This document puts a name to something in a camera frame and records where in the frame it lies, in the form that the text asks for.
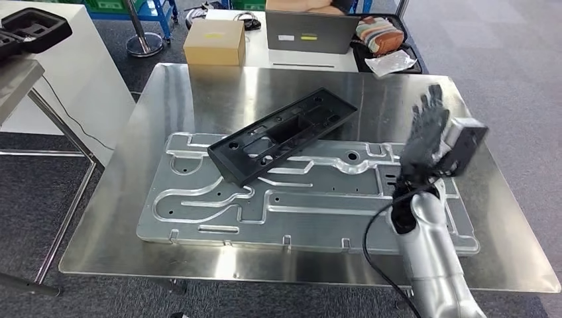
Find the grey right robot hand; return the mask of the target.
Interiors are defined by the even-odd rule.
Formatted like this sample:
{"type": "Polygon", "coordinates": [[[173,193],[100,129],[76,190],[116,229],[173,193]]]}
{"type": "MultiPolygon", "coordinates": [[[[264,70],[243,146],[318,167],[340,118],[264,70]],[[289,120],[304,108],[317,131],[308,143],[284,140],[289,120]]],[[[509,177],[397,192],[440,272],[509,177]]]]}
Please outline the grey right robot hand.
{"type": "Polygon", "coordinates": [[[429,86],[420,100],[420,105],[412,107],[411,131],[400,155],[401,174],[404,176],[428,175],[441,158],[441,139],[449,120],[441,86],[429,86]]]}

